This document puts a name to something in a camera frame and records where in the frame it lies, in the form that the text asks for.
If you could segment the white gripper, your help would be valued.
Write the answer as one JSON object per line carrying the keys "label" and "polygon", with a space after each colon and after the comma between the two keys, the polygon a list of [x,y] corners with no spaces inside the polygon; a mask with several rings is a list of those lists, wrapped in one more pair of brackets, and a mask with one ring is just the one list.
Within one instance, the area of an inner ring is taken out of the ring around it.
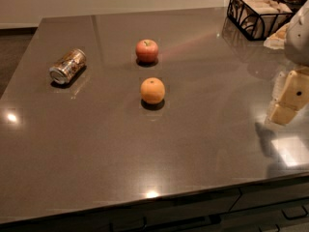
{"label": "white gripper", "polygon": [[[291,19],[284,52],[292,62],[309,66],[309,0]],[[280,72],[274,82],[268,119],[277,125],[289,124],[309,102],[309,71]]]}

